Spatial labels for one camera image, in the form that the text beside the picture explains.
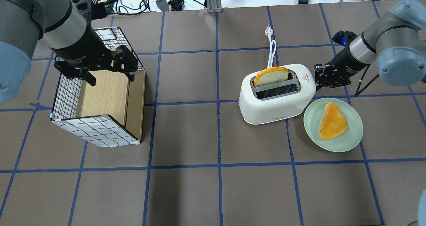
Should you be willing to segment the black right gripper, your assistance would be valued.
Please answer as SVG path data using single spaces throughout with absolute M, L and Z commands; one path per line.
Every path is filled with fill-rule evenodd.
M 350 85 L 350 77 L 362 69 L 363 63 L 359 62 L 349 51 L 341 51 L 330 62 L 324 65 L 315 64 L 316 89 Z

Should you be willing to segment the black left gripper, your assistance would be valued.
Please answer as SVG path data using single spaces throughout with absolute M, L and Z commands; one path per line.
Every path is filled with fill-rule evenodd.
M 96 78 L 91 71 L 108 70 L 119 72 L 134 82 L 134 74 L 137 72 L 138 59 L 133 55 L 131 48 L 120 45 L 115 49 L 105 46 L 87 52 L 77 57 L 74 51 L 54 49 L 56 53 L 54 66 L 67 79 L 78 78 L 91 86 L 96 86 Z

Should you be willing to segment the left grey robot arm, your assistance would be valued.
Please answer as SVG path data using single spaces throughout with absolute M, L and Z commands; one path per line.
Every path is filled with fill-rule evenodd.
M 91 27 L 118 0 L 0 0 L 1 103 L 14 100 L 31 70 L 39 40 L 55 54 L 66 78 L 95 86 L 91 72 L 108 70 L 134 81 L 139 60 L 124 45 L 108 49 Z

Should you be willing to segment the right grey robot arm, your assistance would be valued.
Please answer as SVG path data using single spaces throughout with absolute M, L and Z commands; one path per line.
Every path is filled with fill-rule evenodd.
M 361 34 L 339 31 L 333 41 L 344 46 L 330 62 L 315 65 L 317 90 L 350 85 L 350 78 L 373 62 L 391 86 L 425 82 L 425 42 L 419 30 L 426 9 L 417 0 L 401 0 Z

